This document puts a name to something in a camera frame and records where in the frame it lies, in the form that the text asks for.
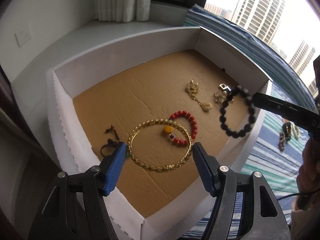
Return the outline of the right hand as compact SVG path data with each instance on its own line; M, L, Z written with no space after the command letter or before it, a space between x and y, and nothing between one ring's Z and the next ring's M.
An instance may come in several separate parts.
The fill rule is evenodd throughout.
M302 152L303 164L296 178L299 193L319 189L319 142L309 138Z

